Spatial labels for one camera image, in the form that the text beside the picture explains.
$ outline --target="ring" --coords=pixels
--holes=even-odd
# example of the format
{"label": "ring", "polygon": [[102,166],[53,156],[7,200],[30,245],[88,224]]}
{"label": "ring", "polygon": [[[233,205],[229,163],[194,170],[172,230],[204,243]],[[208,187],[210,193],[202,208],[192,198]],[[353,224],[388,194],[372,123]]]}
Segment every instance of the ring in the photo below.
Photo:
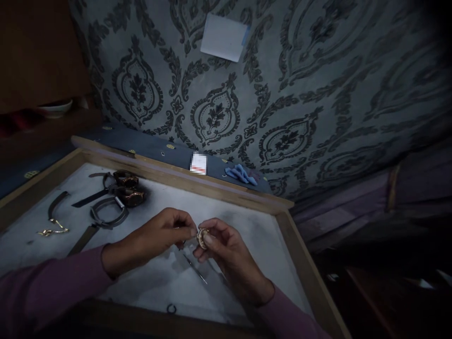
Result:
{"label": "ring", "polygon": [[169,314],[175,314],[177,310],[178,309],[173,304],[169,304],[168,307],[166,307],[166,312]]}
{"label": "ring", "polygon": [[204,243],[204,235],[206,235],[207,233],[209,233],[209,229],[208,228],[200,228],[198,235],[196,236],[196,239],[198,240],[199,246],[203,249],[206,250],[207,246]]}

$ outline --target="wooden cabinet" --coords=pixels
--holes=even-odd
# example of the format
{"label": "wooden cabinet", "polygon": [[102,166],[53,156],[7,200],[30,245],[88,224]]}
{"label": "wooden cabinet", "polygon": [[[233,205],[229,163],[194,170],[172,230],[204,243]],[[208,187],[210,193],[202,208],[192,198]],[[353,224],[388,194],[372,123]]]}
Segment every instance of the wooden cabinet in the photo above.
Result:
{"label": "wooden cabinet", "polygon": [[[67,0],[2,1],[0,41],[0,114],[76,99],[64,117],[0,138],[1,167],[52,151],[102,122],[86,97],[92,89]],[[0,123],[7,126],[9,118],[4,117]]]}
{"label": "wooden cabinet", "polygon": [[439,275],[423,288],[419,278],[344,266],[338,252],[314,260],[353,338],[441,338],[449,331],[450,312],[444,310],[452,289]]}
{"label": "wooden cabinet", "polygon": [[91,92],[66,0],[0,4],[0,113]]}

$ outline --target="wall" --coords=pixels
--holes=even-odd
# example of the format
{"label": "wall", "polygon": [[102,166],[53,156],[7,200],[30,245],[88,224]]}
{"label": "wall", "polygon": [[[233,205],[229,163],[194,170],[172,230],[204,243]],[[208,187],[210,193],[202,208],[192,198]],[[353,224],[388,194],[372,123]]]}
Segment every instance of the wall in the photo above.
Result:
{"label": "wall", "polygon": [[[403,0],[70,2],[106,119],[257,168],[297,200],[374,172],[452,126],[450,69]],[[232,63],[206,13],[251,26]]]}

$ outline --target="sleeve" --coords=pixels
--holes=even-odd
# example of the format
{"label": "sleeve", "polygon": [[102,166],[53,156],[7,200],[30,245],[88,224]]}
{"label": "sleeve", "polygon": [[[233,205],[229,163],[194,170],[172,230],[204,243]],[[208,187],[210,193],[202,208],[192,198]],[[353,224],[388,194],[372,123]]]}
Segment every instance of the sleeve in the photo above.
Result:
{"label": "sleeve", "polygon": [[102,265],[103,248],[51,259],[1,277],[0,337],[28,337],[113,284]]}
{"label": "sleeve", "polygon": [[273,298],[257,309],[277,338],[331,339],[310,316],[300,310],[277,286]]}

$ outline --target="white felt surface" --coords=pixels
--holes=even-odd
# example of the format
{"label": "white felt surface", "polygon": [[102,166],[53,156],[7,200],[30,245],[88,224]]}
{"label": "white felt surface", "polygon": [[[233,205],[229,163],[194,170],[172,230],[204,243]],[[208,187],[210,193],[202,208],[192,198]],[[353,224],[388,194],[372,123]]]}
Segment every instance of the white felt surface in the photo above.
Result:
{"label": "white felt surface", "polygon": [[[102,188],[102,178],[89,178],[89,174],[108,170],[113,172],[92,164],[83,165],[12,224],[0,238],[0,276],[9,270],[35,265],[49,258],[64,258],[92,223],[89,207],[93,203],[79,209],[71,204]],[[206,219],[218,217],[239,230],[262,272],[297,306],[312,315],[273,216],[150,180],[140,179],[140,184],[151,191],[150,199],[145,204],[130,209],[129,216],[118,227],[99,230],[85,250],[122,239],[165,207],[189,212],[197,225]],[[70,232],[50,237],[38,235],[36,232],[44,228],[55,228],[47,220],[47,209],[65,190],[71,195],[57,207],[55,217]],[[101,216],[107,218],[105,214],[113,212],[105,210]],[[195,240],[186,245],[185,253],[199,268],[208,285],[189,266],[182,252],[172,246],[144,267],[122,276],[99,298],[160,312],[166,312],[167,305],[172,303],[176,305],[178,315],[250,325],[242,306],[216,271],[219,271],[218,266],[198,264],[191,254],[195,249]]]}

